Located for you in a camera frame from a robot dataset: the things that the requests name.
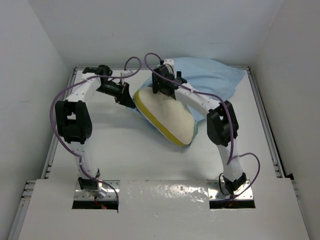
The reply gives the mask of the cream pillow with yellow edge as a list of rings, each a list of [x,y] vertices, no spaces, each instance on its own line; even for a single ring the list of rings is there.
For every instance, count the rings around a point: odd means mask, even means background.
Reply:
[[[188,107],[163,93],[143,87],[134,94],[134,102],[142,116],[175,145],[189,145],[195,135],[195,120]]]

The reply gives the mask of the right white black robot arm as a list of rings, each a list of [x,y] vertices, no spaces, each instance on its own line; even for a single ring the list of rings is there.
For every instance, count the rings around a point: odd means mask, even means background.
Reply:
[[[180,101],[206,119],[207,136],[217,146],[222,161],[224,187],[234,195],[246,183],[247,176],[236,149],[239,124],[233,105],[217,95],[196,90],[180,72],[173,73],[165,64],[152,70],[152,91]]]

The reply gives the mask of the green and blue satin pillowcase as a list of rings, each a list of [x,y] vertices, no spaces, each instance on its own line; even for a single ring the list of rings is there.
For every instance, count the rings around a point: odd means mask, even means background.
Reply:
[[[177,57],[173,58],[173,60],[174,74],[177,70],[181,71],[183,78],[196,90],[218,95],[224,101],[234,95],[237,85],[245,75],[242,70],[224,65],[212,59]],[[152,87],[151,77],[138,90],[144,87]],[[195,137],[198,133],[198,123],[204,117],[191,107],[188,107],[188,109],[195,121]]]

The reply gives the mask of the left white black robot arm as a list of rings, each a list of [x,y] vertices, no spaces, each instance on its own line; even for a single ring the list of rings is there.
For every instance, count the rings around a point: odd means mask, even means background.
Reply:
[[[93,163],[89,139],[93,132],[93,124],[87,104],[96,92],[114,97],[117,104],[136,107],[129,92],[129,84],[124,81],[135,75],[125,69],[115,82],[113,71],[107,65],[86,67],[82,71],[85,77],[81,83],[64,100],[54,104],[56,129],[68,151],[76,157],[78,183],[95,198],[102,199],[111,189],[111,185],[100,179],[100,170]]]

